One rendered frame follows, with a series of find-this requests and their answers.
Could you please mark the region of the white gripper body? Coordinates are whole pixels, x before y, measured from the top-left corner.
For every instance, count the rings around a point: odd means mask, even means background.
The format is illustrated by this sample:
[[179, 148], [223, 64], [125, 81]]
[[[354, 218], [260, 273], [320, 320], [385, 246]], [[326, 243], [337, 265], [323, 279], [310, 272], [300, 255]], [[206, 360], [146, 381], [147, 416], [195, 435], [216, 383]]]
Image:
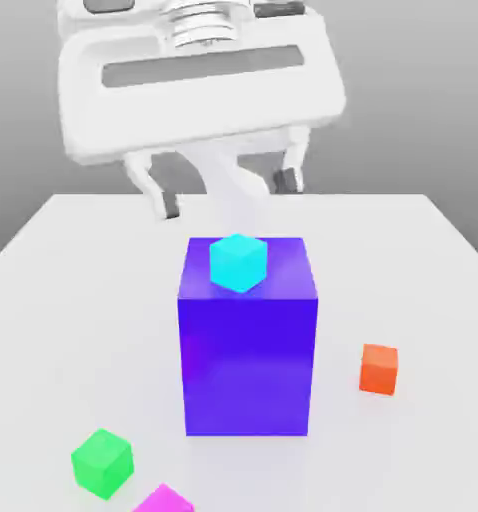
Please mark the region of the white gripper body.
[[[198, 56], [297, 48], [300, 65], [106, 87], [105, 66], [160, 62], [178, 72]], [[345, 88], [324, 18], [303, 15], [253, 19], [235, 42], [209, 49], [165, 50], [153, 23], [107, 25], [66, 39], [58, 61], [59, 111], [66, 153], [81, 165], [119, 160], [128, 152], [338, 118]]]

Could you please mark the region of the small cyan cube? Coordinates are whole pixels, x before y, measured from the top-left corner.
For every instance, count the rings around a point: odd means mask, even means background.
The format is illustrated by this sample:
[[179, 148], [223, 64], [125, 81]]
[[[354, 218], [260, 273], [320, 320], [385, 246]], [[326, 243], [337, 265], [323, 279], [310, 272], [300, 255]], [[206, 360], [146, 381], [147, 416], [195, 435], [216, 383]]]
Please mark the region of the small cyan cube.
[[209, 246], [210, 280], [223, 288], [246, 293], [267, 276], [268, 244], [233, 234]]

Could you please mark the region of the small orange cube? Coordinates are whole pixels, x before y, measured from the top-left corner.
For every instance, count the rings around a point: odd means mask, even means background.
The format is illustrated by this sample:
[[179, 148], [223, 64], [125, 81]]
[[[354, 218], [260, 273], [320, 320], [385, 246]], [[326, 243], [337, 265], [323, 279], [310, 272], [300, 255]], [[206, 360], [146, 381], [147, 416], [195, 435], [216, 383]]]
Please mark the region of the small orange cube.
[[398, 350], [376, 344], [363, 346], [359, 389], [393, 396], [398, 376]]

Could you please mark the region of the small green cube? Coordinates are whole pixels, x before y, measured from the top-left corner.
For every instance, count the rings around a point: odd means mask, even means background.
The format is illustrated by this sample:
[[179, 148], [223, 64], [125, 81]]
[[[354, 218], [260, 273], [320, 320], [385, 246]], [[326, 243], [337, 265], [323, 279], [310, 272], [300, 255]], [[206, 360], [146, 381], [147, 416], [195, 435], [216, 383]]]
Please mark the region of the small green cube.
[[100, 428], [71, 453], [76, 483], [103, 500], [134, 473], [132, 445], [124, 438]]

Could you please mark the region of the small magenta cube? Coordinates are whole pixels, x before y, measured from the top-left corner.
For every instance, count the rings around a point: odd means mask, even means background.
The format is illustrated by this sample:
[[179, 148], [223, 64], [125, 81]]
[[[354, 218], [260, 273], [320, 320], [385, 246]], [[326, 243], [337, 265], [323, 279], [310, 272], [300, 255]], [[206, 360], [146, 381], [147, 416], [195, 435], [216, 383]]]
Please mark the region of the small magenta cube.
[[161, 484], [132, 512], [195, 512], [195, 507], [168, 485]]

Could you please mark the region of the large blue box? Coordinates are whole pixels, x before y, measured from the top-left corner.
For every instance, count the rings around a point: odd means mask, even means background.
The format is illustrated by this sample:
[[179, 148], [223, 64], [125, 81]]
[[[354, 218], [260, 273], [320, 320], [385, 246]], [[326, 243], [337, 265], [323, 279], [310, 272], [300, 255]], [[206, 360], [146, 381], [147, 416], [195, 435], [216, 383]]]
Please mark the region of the large blue box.
[[269, 238], [266, 279], [210, 280], [210, 238], [189, 240], [177, 297], [189, 436], [308, 432], [318, 294], [300, 238]]

